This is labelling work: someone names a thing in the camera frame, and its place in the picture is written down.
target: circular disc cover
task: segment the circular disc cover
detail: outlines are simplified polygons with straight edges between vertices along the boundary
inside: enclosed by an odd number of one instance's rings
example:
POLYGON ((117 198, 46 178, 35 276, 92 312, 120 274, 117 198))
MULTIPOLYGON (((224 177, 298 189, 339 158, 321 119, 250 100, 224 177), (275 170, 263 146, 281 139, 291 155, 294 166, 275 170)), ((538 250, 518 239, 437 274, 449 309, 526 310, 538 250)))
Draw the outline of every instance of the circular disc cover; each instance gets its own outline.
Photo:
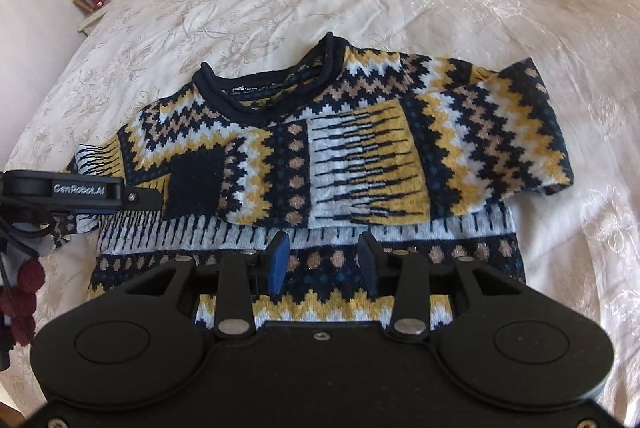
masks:
POLYGON ((154 296, 98 298, 45 326, 31 347, 43 391, 82 406, 130 408, 171 391, 196 371, 204 339, 154 296))
POLYGON ((488 399, 556 408, 596 393, 613 364, 607 335, 560 304, 492 296, 442 330, 446 367, 488 399))

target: screw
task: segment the screw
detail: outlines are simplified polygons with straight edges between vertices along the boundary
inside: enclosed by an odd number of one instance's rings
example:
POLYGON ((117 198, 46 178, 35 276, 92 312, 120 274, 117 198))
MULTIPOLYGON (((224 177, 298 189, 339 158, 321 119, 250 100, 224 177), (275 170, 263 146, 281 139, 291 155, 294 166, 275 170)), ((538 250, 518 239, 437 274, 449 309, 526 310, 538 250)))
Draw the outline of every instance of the screw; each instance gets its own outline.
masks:
POLYGON ((327 342, 331 339, 331 334, 328 332, 314 332, 314 339, 316 342, 327 342))
POLYGON ((420 336, 427 330, 427 324, 418 318, 400 318, 394 323, 394 329, 407 336, 420 336))
POLYGON ((226 318, 218 324, 218 330, 227 336, 239 336, 249 328, 249 322, 242 318, 226 318))

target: bed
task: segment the bed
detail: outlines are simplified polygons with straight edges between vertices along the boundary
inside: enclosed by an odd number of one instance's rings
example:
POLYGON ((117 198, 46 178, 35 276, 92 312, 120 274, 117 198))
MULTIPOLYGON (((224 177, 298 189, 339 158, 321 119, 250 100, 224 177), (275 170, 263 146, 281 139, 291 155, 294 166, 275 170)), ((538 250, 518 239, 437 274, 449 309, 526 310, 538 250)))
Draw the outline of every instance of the bed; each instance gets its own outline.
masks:
MULTIPOLYGON (((599 402, 640 420, 640 0, 115 0, 16 145, 6 169, 60 170, 175 92, 200 62, 222 76, 283 68, 327 31, 360 47, 499 69, 533 57, 575 185, 513 200, 527 281, 592 318, 616 347, 599 402)), ((96 235, 43 258, 37 328, 82 303, 96 235)), ((28 348, 0 381, 26 414, 44 401, 28 348)))

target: sweater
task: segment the sweater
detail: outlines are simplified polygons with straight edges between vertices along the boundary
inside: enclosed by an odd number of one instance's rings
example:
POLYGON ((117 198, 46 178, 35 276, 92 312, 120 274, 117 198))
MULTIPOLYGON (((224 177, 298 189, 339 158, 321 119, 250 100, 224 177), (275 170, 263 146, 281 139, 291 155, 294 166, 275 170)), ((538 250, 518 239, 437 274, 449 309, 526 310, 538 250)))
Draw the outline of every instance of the sweater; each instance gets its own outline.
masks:
POLYGON ((78 221, 100 228, 94 291, 185 251, 211 264, 214 249, 262 249, 284 230, 283 297, 298 310, 312 295, 354 299, 367 230, 433 263, 470 255, 524 280, 504 201, 573 182, 531 59, 493 72, 331 33, 281 71, 223 79, 203 63, 107 144, 80 146, 73 169, 156 188, 164 202, 78 221))

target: maroon pom-pom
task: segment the maroon pom-pom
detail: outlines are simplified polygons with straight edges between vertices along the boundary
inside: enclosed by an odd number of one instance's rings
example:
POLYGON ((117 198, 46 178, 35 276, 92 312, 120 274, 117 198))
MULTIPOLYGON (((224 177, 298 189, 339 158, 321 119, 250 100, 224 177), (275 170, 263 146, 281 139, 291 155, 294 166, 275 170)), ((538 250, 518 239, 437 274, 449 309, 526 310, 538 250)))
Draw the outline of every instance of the maroon pom-pom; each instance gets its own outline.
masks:
POLYGON ((35 293, 44 285, 44 268, 37 259, 29 259, 18 269, 17 284, 25 293, 35 293))
POLYGON ((7 316, 31 316, 36 312, 36 296, 17 287, 11 288, 11 298, 6 287, 0 295, 0 310, 7 316))
POLYGON ((36 333, 36 320, 33 316, 11 318, 11 333, 16 343, 26 347, 33 341, 36 333))

